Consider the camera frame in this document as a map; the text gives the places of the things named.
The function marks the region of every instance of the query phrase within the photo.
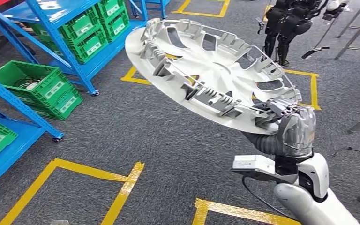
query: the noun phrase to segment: cable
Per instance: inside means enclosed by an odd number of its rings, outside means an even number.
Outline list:
[[[336,156],[336,154],[341,151],[341,150],[349,150],[349,151],[356,151],[356,152],[359,152],[360,153],[360,150],[356,150],[356,149],[353,149],[352,147],[348,147],[348,148],[341,148],[337,151],[335,151],[335,153],[332,154],[332,156]]]
[[[291,216],[283,213],[283,212],[280,211],[279,209],[277,209],[277,208],[275,208],[274,206],[272,206],[270,203],[266,202],[264,199],[262,199],[262,198],[260,198],[259,196],[255,195],[255,194],[252,192],[252,190],[250,190],[249,187],[246,185],[246,183],[245,183],[245,178],[246,178],[246,177],[247,177],[247,176],[243,176],[243,177],[242,177],[242,184],[243,184],[243,186],[246,188],[246,190],[248,190],[255,198],[257,198],[257,199],[260,200],[262,203],[264,203],[265,205],[267,205],[268,207],[270,207],[271,209],[273,209],[275,212],[281,214],[282,216],[287,217],[287,218],[289,218],[289,219],[291,219],[291,220],[294,220],[294,221],[298,222],[298,220],[296,220],[295,218],[293,218],[293,217],[291,217]]]

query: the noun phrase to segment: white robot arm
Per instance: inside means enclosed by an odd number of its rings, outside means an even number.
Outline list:
[[[324,20],[337,18],[340,13],[348,6],[351,0],[330,0],[326,5],[326,11],[323,13]]]
[[[272,111],[269,118],[256,119],[256,125],[279,122],[278,133],[242,133],[259,151],[275,155],[275,160],[261,155],[236,156],[232,171],[242,174],[243,182],[246,177],[276,181],[275,197],[303,225],[358,225],[329,188],[325,158],[313,152],[313,109],[283,98],[272,98],[255,107]]]

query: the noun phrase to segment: gray carpet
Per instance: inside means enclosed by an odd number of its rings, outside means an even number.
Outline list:
[[[182,4],[172,0],[167,12],[170,19],[196,20],[235,33],[250,44],[263,45],[264,36],[257,35],[255,18],[262,16],[266,3],[232,0],[226,16],[214,18],[170,14]],[[207,8],[211,8],[217,13],[220,9],[215,5],[203,7],[195,2],[187,11],[208,13]],[[359,5],[360,1],[354,1],[352,9],[356,11]],[[322,43],[331,46],[330,50],[303,60],[301,55],[316,44],[327,27],[316,18],[312,29],[292,42],[288,69],[320,75],[318,101],[322,110],[316,111],[315,150],[328,160],[331,188],[360,221],[360,203],[356,201],[360,195],[360,153],[344,150],[332,156],[340,148],[360,150],[360,131],[346,133],[360,119],[360,52],[349,50],[340,60],[333,59],[355,32],[349,30],[343,38],[335,38],[353,14],[343,13]],[[360,18],[355,24],[360,25]],[[354,45],[360,46],[360,38]],[[38,49],[37,57],[41,62],[49,61]],[[0,66],[13,59],[23,60],[7,46]],[[84,93],[83,104],[66,121],[48,120],[65,133],[65,139],[53,143],[44,135],[0,178],[0,221],[54,158],[122,175],[128,175],[135,162],[145,163],[116,225],[190,225],[196,198],[275,214],[244,189],[240,175],[229,171],[234,155],[258,154],[248,140],[235,130],[183,109],[153,86],[122,82],[120,78],[130,67],[125,52],[120,52],[93,79],[100,96]],[[308,77],[290,78],[309,103]],[[0,108],[18,117],[2,100]],[[259,196],[284,210],[272,196],[274,184],[254,180],[249,184]],[[71,225],[98,225],[121,185],[57,169],[13,224],[48,225],[52,220],[67,219]],[[206,224],[264,223],[209,212]]]

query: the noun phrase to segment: blue shelf frame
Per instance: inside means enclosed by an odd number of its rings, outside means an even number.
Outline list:
[[[147,7],[147,10],[154,10],[154,11],[160,11],[161,12],[161,18],[162,19],[166,19],[167,15],[165,12],[165,7],[167,4],[169,4],[170,0],[145,0],[146,4],[155,4],[155,5],[159,5],[158,8],[151,8],[151,7]],[[137,9],[131,5],[131,9],[132,9],[132,15],[135,17],[138,17],[138,11]]]
[[[29,118],[32,123],[12,119],[0,112],[0,123],[16,132],[16,139],[0,152],[0,177],[44,132],[61,139],[64,134],[36,114],[0,84],[0,97]]]
[[[20,54],[31,63],[37,63],[37,59],[29,52],[24,44],[15,36],[12,30],[20,33],[44,52],[53,57],[49,65],[59,67],[64,73],[76,75],[77,80],[70,80],[72,83],[82,85],[90,94],[98,95],[91,83],[91,79],[119,52],[123,49],[125,38],[132,30],[146,25],[148,16],[145,1],[138,0],[140,6],[134,0],[128,0],[132,9],[141,14],[141,20],[131,20],[129,28],[124,34],[107,45],[101,52],[96,54],[86,64],[79,64],[70,52],[64,40],[60,37],[58,28],[70,21],[81,12],[94,6],[98,0],[79,0],[76,3],[72,0],[26,0],[25,2],[0,13],[0,31],[15,46]],[[54,43],[63,53],[64,60],[45,45],[25,32],[11,20],[39,23],[45,27]]]

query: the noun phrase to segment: yellow floor marking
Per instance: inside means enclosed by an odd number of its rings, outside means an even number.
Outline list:
[[[297,75],[305,75],[310,77],[310,95],[311,95],[311,107],[313,107],[315,110],[321,110],[321,108],[318,105],[318,88],[317,88],[317,80],[316,78],[319,77],[318,74],[314,73],[308,73],[308,72],[302,72],[302,71],[296,71],[296,70],[288,70],[284,69],[285,73],[290,74],[297,74]]]
[[[274,5],[266,5],[266,8],[265,8],[265,10],[264,10],[264,14],[263,14],[263,22],[267,22],[268,21],[268,19],[267,19],[267,17],[266,17],[266,13],[267,13],[267,11],[271,8],[271,7],[273,7]]]
[[[231,0],[212,0],[212,1],[222,1],[223,2],[223,6],[221,7],[219,14],[197,13],[197,12],[184,11],[186,9],[186,7],[191,3],[191,0],[184,0],[183,4],[180,6],[180,8],[178,8],[176,11],[173,11],[172,13],[181,13],[181,14],[186,14],[186,15],[201,15],[201,16],[210,16],[210,17],[224,17]]]
[[[227,214],[230,216],[250,219],[273,225],[300,225],[300,223],[286,217],[277,216],[265,212],[248,210],[236,206],[210,202],[197,198],[195,201],[196,212],[192,225],[204,225],[208,211]]]
[[[6,216],[0,221],[0,225],[10,225],[13,223],[13,221],[17,218],[17,216],[21,213],[24,207],[34,197],[37,191],[42,187],[42,185],[45,183],[45,181],[48,179],[48,177],[57,167],[68,169],[77,173],[82,173],[100,179],[125,182],[125,184],[123,185],[121,191],[117,195],[115,201],[111,205],[107,215],[105,216],[101,224],[101,225],[108,225],[108,224],[112,225],[118,213],[122,209],[122,206],[125,203],[127,197],[129,196],[130,191],[135,185],[137,178],[139,177],[140,173],[143,171],[144,164],[137,162],[133,167],[132,171],[130,172],[130,175],[126,177],[112,172],[96,169],[90,166],[85,166],[78,163],[73,163],[63,159],[55,158],[45,167],[45,169],[39,174],[39,176],[31,184],[31,186],[28,187],[25,193],[12,207],[12,209],[10,209],[10,211],[6,214]]]
[[[144,164],[142,163],[136,163],[136,165],[133,167],[132,171],[127,177],[127,181],[123,184],[120,192],[118,193],[110,209],[105,215],[103,222],[101,222],[101,225],[113,225],[120,210],[122,209],[122,206],[125,204],[125,201],[127,200],[130,192],[135,186],[137,178],[140,176],[140,173],[143,171],[143,168],[144,168]]]
[[[135,67],[130,68],[130,70],[125,74],[124,77],[121,77],[121,81],[126,81],[126,82],[133,82],[133,83],[141,83],[141,84],[146,84],[146,85],[151,85],[151,83],[145,79],[141,79],[141,78],[135,78],[133,77],[135,75],[135,73],[137,72]]]

